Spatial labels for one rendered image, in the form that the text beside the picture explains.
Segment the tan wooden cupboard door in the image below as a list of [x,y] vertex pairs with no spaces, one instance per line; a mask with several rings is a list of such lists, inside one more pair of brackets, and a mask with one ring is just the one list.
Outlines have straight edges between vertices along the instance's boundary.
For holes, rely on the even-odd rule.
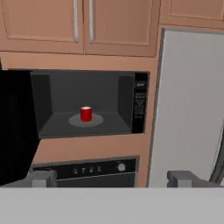
[[89,42],[89,1],[83,0],[85,54],[154,57],[160,0],[94,0],[94,43]]
[[73,0],[0,0],[0,51],[84,53],[82,0],[77,1],[78,44]]

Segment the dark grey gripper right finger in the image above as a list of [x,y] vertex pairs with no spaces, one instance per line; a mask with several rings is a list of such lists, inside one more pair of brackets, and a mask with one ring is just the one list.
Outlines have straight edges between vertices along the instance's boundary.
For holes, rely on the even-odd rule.
[[198,178],[190,171],[168,171],[168,187],[176,188],[221,188],[221,185]]

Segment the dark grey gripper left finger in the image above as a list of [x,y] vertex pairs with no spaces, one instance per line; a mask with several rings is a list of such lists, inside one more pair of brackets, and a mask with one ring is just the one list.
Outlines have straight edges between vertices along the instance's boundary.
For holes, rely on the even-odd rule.
[[34,171],[26,178],[7,184],[7,187],[56,187],[56,171]]

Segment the grey fridge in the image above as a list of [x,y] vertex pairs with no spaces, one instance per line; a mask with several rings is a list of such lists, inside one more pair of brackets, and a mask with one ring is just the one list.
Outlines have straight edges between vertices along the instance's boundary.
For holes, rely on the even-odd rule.
[[150,187],[168,171],[209,179],[224,129],[224,31],[164,29],[151,145]]

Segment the tan cupboard above fridge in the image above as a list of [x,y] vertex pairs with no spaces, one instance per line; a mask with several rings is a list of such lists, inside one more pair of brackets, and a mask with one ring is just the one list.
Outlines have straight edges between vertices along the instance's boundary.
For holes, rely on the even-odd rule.
[[160,23],[224,30],[224,0],[161,0]]

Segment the grey microwave turntable plate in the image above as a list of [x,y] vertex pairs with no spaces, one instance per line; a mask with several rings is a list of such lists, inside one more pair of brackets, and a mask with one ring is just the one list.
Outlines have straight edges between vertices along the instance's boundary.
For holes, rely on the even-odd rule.
[[90,122],[83,122],[81,115],[73,115],[68,119],[68,122],[74,127],[91,128],[102,124],[104,119],[101,115],[92,114],[92,120]]

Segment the black built-in microwave oven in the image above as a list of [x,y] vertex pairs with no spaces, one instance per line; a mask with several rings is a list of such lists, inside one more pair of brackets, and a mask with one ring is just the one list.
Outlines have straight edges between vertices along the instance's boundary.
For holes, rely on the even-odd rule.
[[[38,136],[90,137],[144,132],[150,74],[135,71],[34,70],[31,88]],[[81,107],[104,122],[91,128],[68,119]]]

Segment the black microwave door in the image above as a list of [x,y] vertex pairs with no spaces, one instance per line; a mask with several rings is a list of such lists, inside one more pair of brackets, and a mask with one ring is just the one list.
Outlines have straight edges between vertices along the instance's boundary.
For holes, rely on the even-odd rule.
[[0,71],[0,186],[26,177],[39,146],[28,71]]

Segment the red mug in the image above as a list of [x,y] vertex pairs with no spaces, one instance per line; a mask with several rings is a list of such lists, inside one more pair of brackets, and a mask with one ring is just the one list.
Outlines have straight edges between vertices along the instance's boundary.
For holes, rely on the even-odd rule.
[[92,108],[91,107],[81,107],[80,108],[80,119],[83,122],[92,121]]

